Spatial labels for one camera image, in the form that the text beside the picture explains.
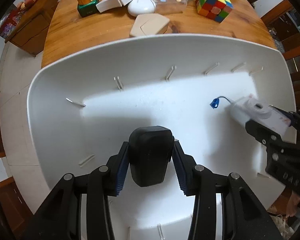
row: rubik's cube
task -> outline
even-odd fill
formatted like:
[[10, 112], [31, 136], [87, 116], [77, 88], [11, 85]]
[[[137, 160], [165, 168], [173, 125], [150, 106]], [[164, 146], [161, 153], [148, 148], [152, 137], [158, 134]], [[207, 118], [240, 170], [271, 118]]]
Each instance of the rubik's cube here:
[[230, 0], [198, 0], [197, 12], [221, 23], [232, 11], [233, 5]]

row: wooden table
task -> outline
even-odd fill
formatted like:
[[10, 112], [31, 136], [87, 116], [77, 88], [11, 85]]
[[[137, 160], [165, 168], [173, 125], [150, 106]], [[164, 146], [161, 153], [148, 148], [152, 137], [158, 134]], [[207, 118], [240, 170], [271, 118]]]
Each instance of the wooden table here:
[[[266, 26], [247, 0], [231, 0], [234, 10], [222, 22], [197, 14], [194, 1], [179, 14], [170, 14], [170, 33], [205, 33], [234, 37], [275, 48]], [[42, 67], [74, 52], [129, 37], [134, 17], [127, 7], [81, 18], [77, 0], [60, 0], [44, 46]]]

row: white package with hole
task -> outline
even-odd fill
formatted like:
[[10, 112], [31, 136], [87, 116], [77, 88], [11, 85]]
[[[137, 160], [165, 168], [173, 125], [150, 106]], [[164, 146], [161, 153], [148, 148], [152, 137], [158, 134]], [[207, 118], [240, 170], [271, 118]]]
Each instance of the white package with hole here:
[[291, 123], [285, 115], [266, 102], [255, 99], [252, 95], [231, 104], [230, 114], [243, 127], [252, 119], [280, 134], [281, 137]]

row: wooden drawer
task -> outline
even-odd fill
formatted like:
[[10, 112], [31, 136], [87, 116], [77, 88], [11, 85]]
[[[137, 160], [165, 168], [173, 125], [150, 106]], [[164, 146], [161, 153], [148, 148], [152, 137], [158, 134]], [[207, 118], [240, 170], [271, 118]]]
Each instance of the wooden drawer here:
[[37, 55], [43, 51], [48, 30], [49, 27], [42, 30], [38, 35], [32, 37], [25, 45], [22, 46], [22, 49], [33, 55]]
[[27, 25], [25, 25], [13, 38], [12, 42], [22, 47], [31, 38], [38, 35], [42, 30], [49, 27], [50, 23], [39, 14], [33, 18]]

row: green bottle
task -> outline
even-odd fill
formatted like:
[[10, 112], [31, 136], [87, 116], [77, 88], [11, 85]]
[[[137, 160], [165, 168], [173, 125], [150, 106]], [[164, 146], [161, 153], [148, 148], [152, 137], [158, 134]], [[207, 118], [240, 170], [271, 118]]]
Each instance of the green bottle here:
[[99, 2], [99, 0], [77, 0], [77, 1], [78, 1], [77, 9], [81, 17], [86, 17], [98, 11], [96, 4]]

